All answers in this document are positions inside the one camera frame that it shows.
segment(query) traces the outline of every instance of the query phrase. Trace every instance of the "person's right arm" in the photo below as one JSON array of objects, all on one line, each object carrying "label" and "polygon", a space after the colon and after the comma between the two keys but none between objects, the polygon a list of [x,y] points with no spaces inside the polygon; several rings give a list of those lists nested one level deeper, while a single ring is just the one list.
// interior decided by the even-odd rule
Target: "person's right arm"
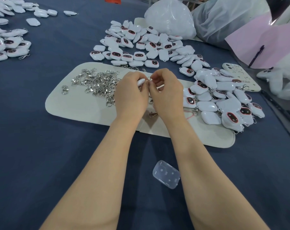
[{"label": "person's right arm", "polygon": [[154,72],[150,94],[169,131],[185,200],[195,229],[269,229],[235,185],[220,170],[183,112],[183,86],[168,69]]}]

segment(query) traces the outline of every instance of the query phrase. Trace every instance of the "blue tablecloth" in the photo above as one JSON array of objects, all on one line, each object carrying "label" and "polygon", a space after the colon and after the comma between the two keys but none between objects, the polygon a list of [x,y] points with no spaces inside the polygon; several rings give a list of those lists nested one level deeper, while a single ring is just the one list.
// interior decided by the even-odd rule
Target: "blue tablecloth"
[{"label": "blue tablecloth", "polygon": [[[28,26],[32,12],[8,17],[3,29],[28,28],[31,56],[0,62],[0,229],[38,229],[83,169],[107,126],[48,114],[47,96],[77,65],[92,61],[111,20],[142,17],[146,5],[123,0],[27,0],[57,17]],[[64,10],[78,12],[66,16]],[[228,51],[186,41],[211,66],[235,63]],[[173,62],[160,67],[179,73]],[[290,136],[258,93],[251,94],[266,114],[238,134],[228,149],[207,147],[211,156],[271,229],[290,229]],[[132,140],[118,229],[193,229],[182,184],[171,190],[152,176],[158,160],[177,166],[169,138],[135,133]]]}]

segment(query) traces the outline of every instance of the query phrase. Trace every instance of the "pink paper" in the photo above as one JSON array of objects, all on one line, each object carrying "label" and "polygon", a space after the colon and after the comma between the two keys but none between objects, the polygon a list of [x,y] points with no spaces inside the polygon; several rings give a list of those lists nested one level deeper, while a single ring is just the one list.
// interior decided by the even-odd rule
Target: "pink paper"
[{"label": "pink paper", "polygon": [[261,15],[225,38],[235,55],[249,65],[262,45],[265,46],[253,65],[265,69],[290,53],[290,23],[272,26],[271,14]]}]

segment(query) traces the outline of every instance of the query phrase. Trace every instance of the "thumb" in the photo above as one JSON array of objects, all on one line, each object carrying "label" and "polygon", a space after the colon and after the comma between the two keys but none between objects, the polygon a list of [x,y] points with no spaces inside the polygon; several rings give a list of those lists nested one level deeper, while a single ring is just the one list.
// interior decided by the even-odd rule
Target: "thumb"
[{"label": "thumb", "polygon": [[146,97],[146,98],[148,98],[148,94],[149,94],[148,85],[149,85],[149,81],[146,80],[141,87],[141,94],[143,97]]},{"label": "thumb", "polygon": [[156,84],[153,81],[149,81],[149,92],[152,98],[159,94]]}]

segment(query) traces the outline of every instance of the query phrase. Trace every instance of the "person's left arm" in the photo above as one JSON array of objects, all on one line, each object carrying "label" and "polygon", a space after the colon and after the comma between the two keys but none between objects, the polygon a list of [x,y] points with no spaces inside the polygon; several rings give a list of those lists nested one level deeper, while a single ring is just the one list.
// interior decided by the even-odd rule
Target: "person's left arm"
[{"label": "person's left arm", "polygon": [[131,140],[148,105],[148,80],[139,91],[141,78],[130,72],[117,84],[116,119],[40,230],[116,229]]}]

